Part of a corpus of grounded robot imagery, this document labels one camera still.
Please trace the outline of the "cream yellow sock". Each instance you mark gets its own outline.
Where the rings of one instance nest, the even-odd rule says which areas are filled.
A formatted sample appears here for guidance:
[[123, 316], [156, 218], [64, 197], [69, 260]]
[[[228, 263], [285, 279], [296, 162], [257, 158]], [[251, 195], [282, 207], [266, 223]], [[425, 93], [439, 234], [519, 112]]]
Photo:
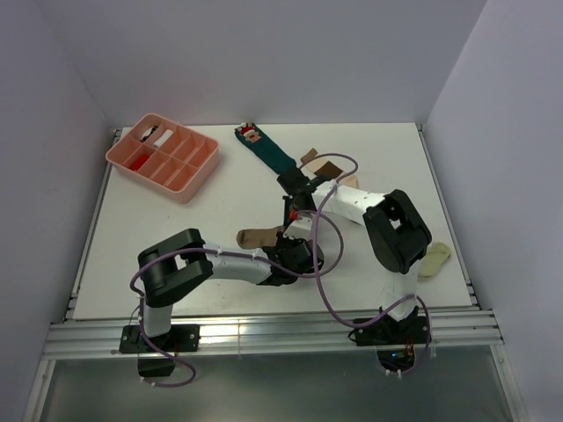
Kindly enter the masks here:
[[420, 262], [419, 280], [435, 277], [451, 256], [450, 247], [442, 242], [429, 245], [425, 257]]

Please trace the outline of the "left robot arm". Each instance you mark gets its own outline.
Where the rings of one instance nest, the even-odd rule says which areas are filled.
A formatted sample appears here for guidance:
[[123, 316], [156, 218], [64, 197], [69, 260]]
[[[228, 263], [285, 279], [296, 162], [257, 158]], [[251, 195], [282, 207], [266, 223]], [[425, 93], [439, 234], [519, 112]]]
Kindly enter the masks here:
[[152, 245], [137, 257], [143, 283], [140, 341], [151, 351], [172, 339], [172, 309], [205, 280], [241, 280], [256, 286], [280, 287], [313, 273], [324, 254], [311, 240], [278, 236], [273, 246], [254, 250], [223, 249], [207, 244], [197, 229], [185, 229]]

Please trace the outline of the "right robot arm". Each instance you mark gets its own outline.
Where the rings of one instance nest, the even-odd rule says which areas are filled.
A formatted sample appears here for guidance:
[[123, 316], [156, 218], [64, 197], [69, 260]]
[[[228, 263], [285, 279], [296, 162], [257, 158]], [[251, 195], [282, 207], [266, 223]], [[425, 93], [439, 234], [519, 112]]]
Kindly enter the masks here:
[[318, 245], [318, 225], [324, 212], [362, 225], [378, 263], [390, 274], [384, 287], [381, 332], [392, 343], [411, 331], [409, 317], [417, 315], [417, 279], [432, 235], [408, 195], [401, 190], [369, 193], [344, 186], [326, 176], [314, 179], [293, 168], [277, 178], [288, 195], [288, 210], [310, 212], [309, 223], [292, 222], [284, 235], [301, 238], [308, 234]]

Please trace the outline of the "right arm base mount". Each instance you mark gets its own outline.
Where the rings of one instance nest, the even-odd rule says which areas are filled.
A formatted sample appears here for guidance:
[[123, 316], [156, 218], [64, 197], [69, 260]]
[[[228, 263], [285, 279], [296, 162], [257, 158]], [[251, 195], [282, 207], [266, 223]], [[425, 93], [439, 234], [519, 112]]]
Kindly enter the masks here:
[[377, 358], [384, 370], [394, 375], [403, 374], [416, 363], [416, 346], [425, 346], [428, 351], [431, 342], [427, 319], [418, 315], [418, 308], [400, 322], [390, 316], [365, 328], [354, 328], [347, 337], [357, 346], [392, 346], [392, 349], [377, 351]]

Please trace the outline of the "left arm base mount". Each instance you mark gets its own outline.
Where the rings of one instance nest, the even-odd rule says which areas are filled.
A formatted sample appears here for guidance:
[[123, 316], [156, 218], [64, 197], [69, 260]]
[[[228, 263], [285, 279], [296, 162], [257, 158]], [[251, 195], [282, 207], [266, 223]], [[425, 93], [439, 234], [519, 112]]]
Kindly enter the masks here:
[[[198, 324], [173, 324], [170, 330], [149, 341], [159, 350], [178, 356], [180, 353], [194, 353], [198, 350], [200, 326]], [[144, 378], [156, 378], [158, 381], [172, 374], [176, 363], [152, 347], [141, 333], [138, 324], [125, 325], [121, 332], [118, 348], [120, 354], [157, 353], [158, 358], [137, 359], [138, 374]]]

